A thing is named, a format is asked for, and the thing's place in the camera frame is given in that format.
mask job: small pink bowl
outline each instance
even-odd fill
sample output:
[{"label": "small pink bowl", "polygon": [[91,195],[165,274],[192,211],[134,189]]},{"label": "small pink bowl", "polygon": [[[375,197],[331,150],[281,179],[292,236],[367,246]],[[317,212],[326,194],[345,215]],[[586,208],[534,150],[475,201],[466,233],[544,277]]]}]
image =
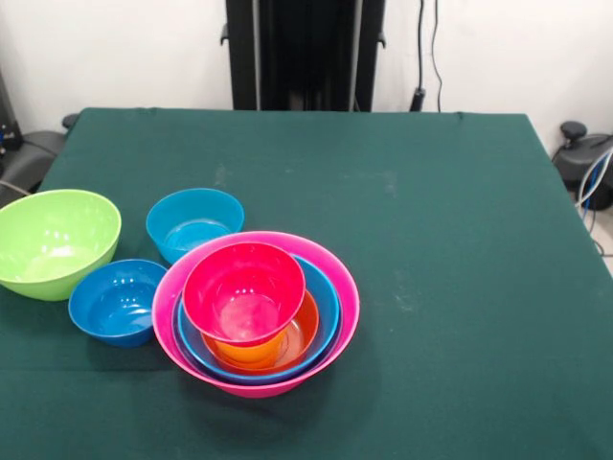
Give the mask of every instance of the small pink bowl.
[{"label": "small pink bowl", "polygon": [[192,270],[183,289],[185,313],[203,334],[235,347],[278,335],[305,296],[305,274],[278,247],[239,242],[218,249]]},{"label": "small pink bowl", "polygon": [[[245,386],[215,379],[193,367],[179,351],[172,334],[172,311],[181,296],[188,275],[203,257],[235,242],[263,242],[280,247],[284,251],[302,257],[322,270],[330,279],[341,304],[340,332],[334,348],[327,357],[308,372],[294,379],[261,386]],[[243,398],[268,398],[281,395],[305,380],[326,369],[347,348],[352,340],[360,313],[357,286],[350,272],[331,252],[307,239],[276,232],[245,232],[228,235],[205,242],[189,252],[168,271],[155,291],[152,306],[153,330],[166,354],[184,371],[204,380],[223,391]]]}]

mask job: green tablecloth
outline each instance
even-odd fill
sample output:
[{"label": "green tablecloth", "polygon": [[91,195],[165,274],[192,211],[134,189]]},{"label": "green tablecloth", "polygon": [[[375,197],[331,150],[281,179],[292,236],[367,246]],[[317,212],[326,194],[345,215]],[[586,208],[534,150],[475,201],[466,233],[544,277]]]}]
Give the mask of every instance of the green tablecloth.
[{"label": "green tablecloth", "polygon": [[149,207],[198,186],[345,261],[345,354],[242,400],[2,289],[0,458],[613,457],[613,285],[526,117],[88,109],[43,184],[156,261]]}]

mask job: black pole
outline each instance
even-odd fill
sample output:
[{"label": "black pole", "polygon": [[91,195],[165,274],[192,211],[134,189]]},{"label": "black pole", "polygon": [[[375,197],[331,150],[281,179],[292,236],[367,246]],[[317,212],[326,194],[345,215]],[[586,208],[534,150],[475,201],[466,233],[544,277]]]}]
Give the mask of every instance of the black pole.
[{"label": "black pole", "polygon": [[0,71],[0,132],[2,133],[0,135],[2,139],[0,149],[19,150],[23,144],[23,138],[12,110],[9,91],[4,84],[2,71]]}]

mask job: plastic bowl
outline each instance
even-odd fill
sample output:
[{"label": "plastic bowl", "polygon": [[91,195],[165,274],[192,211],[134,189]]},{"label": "plastic bowl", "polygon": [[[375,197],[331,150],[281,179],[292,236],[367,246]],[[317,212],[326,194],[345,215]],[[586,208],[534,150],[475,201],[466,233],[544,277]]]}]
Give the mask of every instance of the plastic bowl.
[{"label": "plastic bowl", "polygon": [[[325,358],[303,374],[278,383],[259,386],[237,385],[222,381],[210,373],[199,370],[191,360],[182,355],[180,343],[175,340],[172,327],[172,313],[175,310],[176,302],[181,297],[181,289],[193,267],[203,257],[224,245],[236,242],[265,242],[298,255],[320,268],[336,289],[341,306],[338,338]],[[233,395],[243,398],[269,398],[290,391],[330,366],[351,342],[357,328],[359,313],[359,295],[355,281],[343,263],[327,249],[313,241],[295,235],[277,232],[248,232],[230,235],[203,244],[171,267],[155,292],[152,319],[153,329],[164,352],[181,369],[197,379],[206,381]]]},{"label": "plastic bowl", "polygon": [[[312,299],[310,294],[305,296],[305,299],[309,298]],[[317,320],[319,316],[317,314],[317,305],[314,301],[310,302],[309,300],[305,300],[305,302],[303,302],[298,314],[296,314],[296,318],[285,328],[284,347],[282,348],[282,353],[279,358],[277,359],[276,356],[273,356],[272,360],[265,360],[261,364],[261,367],[275,366],[275,368],[270,371],[269,375],[262,376],[258,374],[245,374],[246,372],[257,372],[257,370],[239,368],[237,365],[232,365],[228,363],[227,360],[224,360],[223,357],[219,356],[215,341],[206,338],[206,336],[204,336],[204,340],[206,341],[203,341],[203,335],[200,335],[198,330],[187,320],[181,304],[179,304],[178,308],[180,340],[192,357],[198,361],[197,367],[203,369],[205,372],[210,371],[220,379],[245,385],[274,383],[299,374],[308,367],[310,362],[312,362],[312,359],[303,364],[301,364],[300,361],[307,351],[308,346],[310,346],[310,342],[312,342],[317,334]],[[284,370],[288,368],[291,368],[291,370],[284,372]]]},{"label": "plastic bowl", "polygon": [[289,324],[302,304],[305,285],[298,262],[280,248],[260,242],[230,244],[193,269],[183,290],[185,313],[211,339],[253,347]]},{"label": "plastic bowl", "polygon": [[[209,340],[208,349],[202,346],[197,330],[189,324],[185,313],[182,314],[182,311],[180,311],[178,321],[179,332],[176,334],[176,337],[179,337],[178,340],[185,345],[189,355],[195,358],[195,366],[198,369],[204,372],[211,372],[220,379],[232,383],[261,385],[291,379],[293,376],[304,372],[324,356],[338,330],[340,306],[334,288],[328,278],[326,278],[326,275],[308,262],[304,260],[300,260],[300,262],[305,271],[307,292],[309,290],[313,291],[314,298],[318,299],[316,305],[320,312],[319,327],[311,346],[305,347],[302,355],[296,356],[295,359],[288,363],[280,361],[281,365],[275,368],[247,371],[239,369],[237,366],[229,367],[227,360],[223,362],[219,359],[216,360],[217,356],[215,349],[211,347],[211,340]],[[246,378],[245,375],[261,377]]]},{"label": "plastic bowl", "polygon": [[319,328],[319,311],[317,303],[313,296],[307,291],[303,299],[303,305],[300,307],[294,319],[281,333],[283,340],[280,343],[279,349],[271,356],[267,356],[257,362],[234,361],[223,353],[222,345],[229,347],[231,345],[215,342],[208,338],[205,334],[201,335],[204,344],[216,358],[221,368],[231,374],[239,374],[246,376],[264,376],[277,374],[285,369],[297,366],[305,360],[308,348],[310,347],[317,330]]},{"label": "plastic bowl", "polygon": [[53,190],[0,209],[0,284],[39,300],[65,300],[115,254],[117,207],[84,190]]},{"label": "plastic bowl", "polygon": [[68,302],[73,323],[110,345],[131,348],[153,336],[151,304],[166,269],[132,259],[108,264],[90,273]]},{"label": "plastic bowl", "polygon": [[215,189],[188,189],[158,201],[147,232],[162,257],[174,264],[203,242],[239,232],[245,212],[233,196]]},{"label": "plastic bowl", "polygon": [[272,364],[277,360],[281,346],[287,339],[285,336],[285,331],[288,327],[289,326],[267,342],[262,343],[262,345],[256,345],[255,347],[237,347],[224,342],[217,342],[216,340],[212,339],[209,339],[209,343],[212,344],[216,352],[219,353],[220,357],[223,357],[229,362],[233,362],[240,367],[245,369],[267,367],[266,363],[270,362]]}]

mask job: large pink bowl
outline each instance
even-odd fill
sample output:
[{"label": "large pink bowl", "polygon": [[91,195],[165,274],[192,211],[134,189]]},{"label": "large pink bowl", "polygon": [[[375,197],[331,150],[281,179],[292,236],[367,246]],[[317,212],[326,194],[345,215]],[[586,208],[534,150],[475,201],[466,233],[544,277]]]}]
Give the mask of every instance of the large pink bowl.
[{"label": "large pink bowl", "polygon": [[[336,345],[325,360],[304,374],[287,381],[262,386],[243,386],[217,380],[191,366],[183,358],[172,334],[172,310],[181,295],[188,275],[204,257],[220,247],[236,242],[264,242],[300,256],[321,269],[330,279],[341,304],[340,333]],[[153,329],[166,354],[184,371],[197,379],[243,398],[268,398],[281,395],[306,379],[326,369],[347,348],[352,340],[360,313],[357,286],[350,272],[331,252],[307,239],[277,232],[245,232],[205,242],[176,262],[162,279],[153,297]]]}]

